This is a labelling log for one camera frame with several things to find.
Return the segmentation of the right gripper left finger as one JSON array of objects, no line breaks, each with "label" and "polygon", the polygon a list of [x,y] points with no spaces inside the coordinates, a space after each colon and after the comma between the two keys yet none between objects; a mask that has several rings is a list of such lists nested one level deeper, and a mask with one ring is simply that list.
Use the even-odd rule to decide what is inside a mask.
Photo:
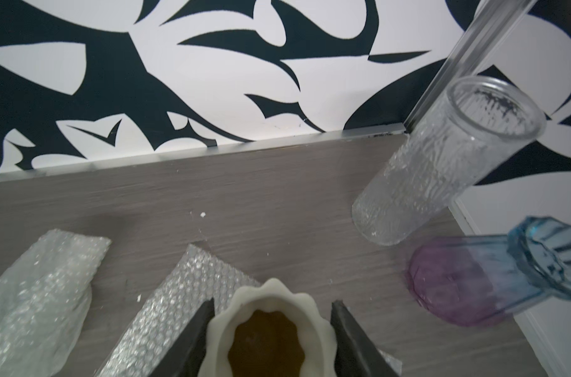
[{"label": "right gripper left finger", "polygon": [[150,377],[196,377],[206,355],[209,322],[215,317],[214,299],[204,301],[181,331]]}]

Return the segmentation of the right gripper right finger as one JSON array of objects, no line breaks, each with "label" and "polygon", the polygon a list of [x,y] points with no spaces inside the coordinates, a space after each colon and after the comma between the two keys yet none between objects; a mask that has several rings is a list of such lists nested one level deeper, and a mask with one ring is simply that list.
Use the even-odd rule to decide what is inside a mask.
[{"label": "right gripper right finger", "polygon": [[337,338],[336,376],[398,376],[341,300],[332,303],[330,324]]}]

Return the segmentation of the bubble wrap sheet around vase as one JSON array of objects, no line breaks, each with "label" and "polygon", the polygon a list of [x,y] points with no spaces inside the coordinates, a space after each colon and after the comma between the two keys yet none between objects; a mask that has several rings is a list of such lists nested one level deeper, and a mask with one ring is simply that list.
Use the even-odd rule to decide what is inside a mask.
[{"label": "bubble wrap sheet around vase", "polygon": [[[175,269],[128,326],[100,369],[100,375],[150,376],[204,301],[214,299],[216,317],[227,309],[240,287],[263,284],[207,251],[190,245]],[[400,375],[401,362],[378,351]]]}]

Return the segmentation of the white vase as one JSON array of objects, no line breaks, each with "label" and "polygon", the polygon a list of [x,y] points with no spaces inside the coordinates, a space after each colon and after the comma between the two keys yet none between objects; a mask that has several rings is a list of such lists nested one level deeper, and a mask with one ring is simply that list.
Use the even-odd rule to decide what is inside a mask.
[{"label": "white vase", "polygon": [[240,287],[208,324],[200,376],[334,376],[337,338],[315,300],[277,279]]}]

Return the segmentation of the purple blue glass vase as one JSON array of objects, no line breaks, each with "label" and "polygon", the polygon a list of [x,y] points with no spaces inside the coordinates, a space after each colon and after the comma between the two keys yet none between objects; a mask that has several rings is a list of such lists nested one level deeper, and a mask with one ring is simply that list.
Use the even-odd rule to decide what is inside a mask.
[{"label": "purple blue glass vase", "polygon": [[571,225],[527,217],[506,235],[436,238],[405,277],[420,306],[463,327],[496,325],[548,298],[571,302]]}]

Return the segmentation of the bubble wrap bundle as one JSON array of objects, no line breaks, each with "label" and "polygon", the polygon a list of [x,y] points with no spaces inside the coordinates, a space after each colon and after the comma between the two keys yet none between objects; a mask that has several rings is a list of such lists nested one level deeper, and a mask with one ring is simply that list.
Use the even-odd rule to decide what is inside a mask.
[{"label": "bubble wrap bundle", "polygon": [[62,370],[111,243],[52,229],[1,275],[0,376],[53,376]]}]

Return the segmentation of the clear glass vase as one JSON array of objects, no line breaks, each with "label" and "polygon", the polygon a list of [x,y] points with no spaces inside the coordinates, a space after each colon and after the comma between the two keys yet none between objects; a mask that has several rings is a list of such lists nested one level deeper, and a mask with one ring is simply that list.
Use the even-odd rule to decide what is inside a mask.
[{"label": "clear glass vase", "polygon": [[544,112],[510,83],[455,80],[355,200],[356,229],[381,246],[400,243],[545,128]]}]

